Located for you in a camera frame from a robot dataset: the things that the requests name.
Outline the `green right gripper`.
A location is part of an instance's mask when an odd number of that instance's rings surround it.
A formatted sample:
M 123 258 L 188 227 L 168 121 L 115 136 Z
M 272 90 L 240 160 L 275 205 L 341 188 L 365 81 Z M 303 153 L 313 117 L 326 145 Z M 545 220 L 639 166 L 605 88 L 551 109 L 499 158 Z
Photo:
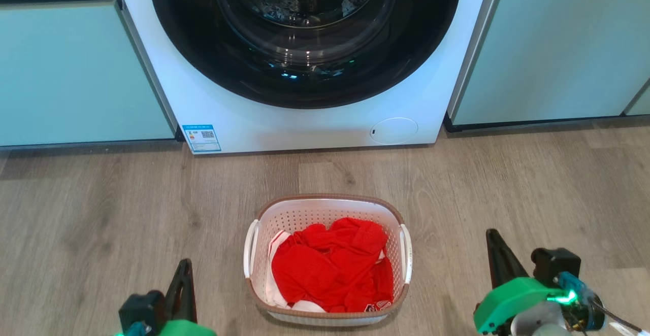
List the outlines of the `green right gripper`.
M 530 278 L 496 229 L 486 230 L 486 245 L 494 289 L 474 311 L 474 327 L 479 334 L 495 333 L 508 320 L 540 302 L 569 296 L 569 290 L 549 288 Z

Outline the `pale green tall cabinet door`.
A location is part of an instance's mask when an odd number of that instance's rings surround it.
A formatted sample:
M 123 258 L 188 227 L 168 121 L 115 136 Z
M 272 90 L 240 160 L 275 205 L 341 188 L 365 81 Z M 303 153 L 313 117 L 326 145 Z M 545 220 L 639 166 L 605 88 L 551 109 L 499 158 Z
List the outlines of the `pale green tall cabinet door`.
M 650 0 L 484 0 L 448 132 L 617 118 L 650 78 Z

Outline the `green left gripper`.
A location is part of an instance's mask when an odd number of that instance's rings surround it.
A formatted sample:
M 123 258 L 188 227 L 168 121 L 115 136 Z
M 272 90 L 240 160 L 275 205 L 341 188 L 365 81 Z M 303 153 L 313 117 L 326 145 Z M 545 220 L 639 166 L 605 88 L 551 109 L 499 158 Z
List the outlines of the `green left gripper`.
M 193 285 L 193 269 L 190 259 L 179 262 L 165 294 L 165 325 L 152 336 L 217 336 L 198 321 L 197 300 Z

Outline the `white front-load washing machine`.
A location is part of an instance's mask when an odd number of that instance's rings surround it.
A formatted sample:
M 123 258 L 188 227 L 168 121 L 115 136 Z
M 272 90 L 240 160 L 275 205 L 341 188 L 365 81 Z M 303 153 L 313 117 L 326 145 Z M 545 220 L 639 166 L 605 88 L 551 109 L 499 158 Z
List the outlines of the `white front-load washing machine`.
M 460 0 L 439 48 L 411 76 L 374 97 L 329 109 L 286 109 L 241 97 L 198 72 L 165 33 L 152 0 L 123 0 L 177 132 L 213 125 L 221 152 L 373 147 L 376 123 L 409 118 L 416 135 L 401 145 L 432 144 L 452 97 L 484 0 Z

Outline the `blue energy label sticker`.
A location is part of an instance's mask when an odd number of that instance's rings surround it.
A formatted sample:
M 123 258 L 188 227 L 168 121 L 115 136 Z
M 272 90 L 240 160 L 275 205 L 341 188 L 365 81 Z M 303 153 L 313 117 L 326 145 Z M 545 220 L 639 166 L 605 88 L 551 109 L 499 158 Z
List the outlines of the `blue energy label sticker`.
M 194 155 L 221 152 L 213 125 L 182 125 L 182 131 Z

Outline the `pale green narrow cabinet panel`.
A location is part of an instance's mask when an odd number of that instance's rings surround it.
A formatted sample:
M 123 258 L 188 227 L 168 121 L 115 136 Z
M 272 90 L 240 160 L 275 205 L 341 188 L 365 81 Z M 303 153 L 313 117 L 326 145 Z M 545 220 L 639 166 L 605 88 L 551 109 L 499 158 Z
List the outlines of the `pale green narrow cabinet panel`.
M 650 115 L 650 78 L 624 109 L 625 116 Z

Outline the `black round washing machine door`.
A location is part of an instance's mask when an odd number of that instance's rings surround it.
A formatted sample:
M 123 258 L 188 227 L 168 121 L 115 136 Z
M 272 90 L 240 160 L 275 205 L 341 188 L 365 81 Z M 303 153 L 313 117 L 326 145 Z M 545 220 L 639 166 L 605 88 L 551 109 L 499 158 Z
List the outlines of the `black round washing machine door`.
M 152 0 L 198 72 L 241 97 L 329 109 L 396 86 L 437 51 L 460 0 Z

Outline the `red garment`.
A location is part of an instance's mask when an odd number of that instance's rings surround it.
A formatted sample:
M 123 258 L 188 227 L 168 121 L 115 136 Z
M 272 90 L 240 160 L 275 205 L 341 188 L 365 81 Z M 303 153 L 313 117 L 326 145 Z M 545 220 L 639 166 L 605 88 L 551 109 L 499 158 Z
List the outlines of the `red garment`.
M 325 313 L 373 312 L 393 303 L 392 262 L 381 225 L 342 218 L 290 233 L 272 260 L 286 301 L 316 303 Z

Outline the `white perforated laundry basket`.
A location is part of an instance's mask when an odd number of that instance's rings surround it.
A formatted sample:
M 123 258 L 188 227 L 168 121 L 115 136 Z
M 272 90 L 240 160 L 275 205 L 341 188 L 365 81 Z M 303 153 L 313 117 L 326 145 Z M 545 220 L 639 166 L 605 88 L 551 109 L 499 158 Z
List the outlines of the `white perforated laundry basket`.
M 378 223 L 388 236 L 386 257 L 392 262 L 394 302 L 364 313 L 315 313 L 272 306 L 265 294 L 270 271 L 269 243 L 280 230 L 294 232 L 314 223 L 331 225 L 351 217 Z M 360 327 L 379 323 L 401 308 L 408 294 L 413 268 L 413 247 L 404 218 L 382 199 L 346 193 L 304 193 L 267 203 L 248 228 L 244 242 L 244 278 L 258 308 L 279 321 L 299 326 Z

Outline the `round white filter cover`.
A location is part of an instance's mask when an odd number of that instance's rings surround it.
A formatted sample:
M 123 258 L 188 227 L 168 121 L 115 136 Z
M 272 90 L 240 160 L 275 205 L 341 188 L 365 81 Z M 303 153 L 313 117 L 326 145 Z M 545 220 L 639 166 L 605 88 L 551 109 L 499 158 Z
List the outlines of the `round white filter cover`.
M 418 132 L 418 125 L 409 118 L 389 118 L 376 123 L 370 130 L 370 137 L 377 144 L 392 146 L 403 144 Z

